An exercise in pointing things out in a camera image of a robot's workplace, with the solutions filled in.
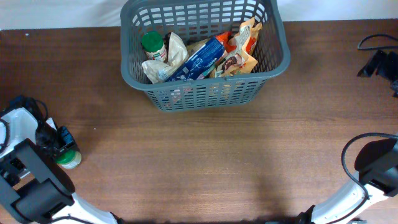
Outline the green lid pale jar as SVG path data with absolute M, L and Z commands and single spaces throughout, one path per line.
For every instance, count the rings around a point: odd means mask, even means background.
M 81 160 L 82 156 L 79 151 L 70 150 L 56 159 L 56 163 L 65 169 L 74 169 L 80 164 Z

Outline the beige powder plastic bag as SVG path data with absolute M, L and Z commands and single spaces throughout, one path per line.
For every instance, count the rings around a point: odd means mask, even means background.
M 169 33 L 167 61 L 146 60 L 141 63 L 144 74 L 153 83 L 163 83 L 188 59 L 188 51 L 183 40 L 175 33 Z

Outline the green lid Knorr jar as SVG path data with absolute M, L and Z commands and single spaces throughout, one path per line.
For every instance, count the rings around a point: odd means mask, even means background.
M 167 61 L 167 51 L 164 40 L 158 32 L 151 31 L 143 35 L 141 44 L 149 60 Z

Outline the orange brown snack pouch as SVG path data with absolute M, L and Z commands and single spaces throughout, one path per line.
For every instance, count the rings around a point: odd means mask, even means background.
M 258 61 L 252 56 L 262 24 L 255 18 L 242 22 L 239 32 L 224 45 L 224 55 L 216 63 L 210 78 L 224 78 L 251 73 Z

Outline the blue white cracker box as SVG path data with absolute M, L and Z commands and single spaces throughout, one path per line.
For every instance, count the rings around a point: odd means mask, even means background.
M 224 45 L 212 37 L 189 57 L 165 82 L 196 80 L 224 54 Z

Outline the orange red pasta packet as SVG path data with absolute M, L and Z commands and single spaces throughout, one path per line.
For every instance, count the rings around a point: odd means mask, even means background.
M 222 34 L 218 34 L 215 36 L 215 38 L 223 44 L 224 46 L 224 53 L 221 56 L 221 58 L 225 58 L 230 52 L 236 50 L 237 46 L 234 42 L 231 41 L 232 38 L 232 32 L 224 32 Z M 199 42 L 192 43 L 190 45 L 187 45 L 187 51 L 189 55 L 193 55 L 200 47 L 205 45 L 210 38 L 201 40 Z

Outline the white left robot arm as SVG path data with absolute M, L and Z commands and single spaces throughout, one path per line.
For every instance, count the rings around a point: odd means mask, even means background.
M 19 223 L 124 223 L 77 194 L 66 170 L 81 161 L 42 101 L 21 95 L 1 110 L 1 205 Z

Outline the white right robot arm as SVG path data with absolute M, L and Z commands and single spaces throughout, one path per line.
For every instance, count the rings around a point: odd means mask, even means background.
M 357 155 L 355 172 L 346 166 L 348 148 L 357 140 L 379 137 L 367 143 Z M 364 133 L 350 139 L 341 152 L 347 181 L 330 198 L 312 205 L 295 218 L 295 223 L 350 223 L 356 215 L 375 203 L 397 195 L 397 135 Z

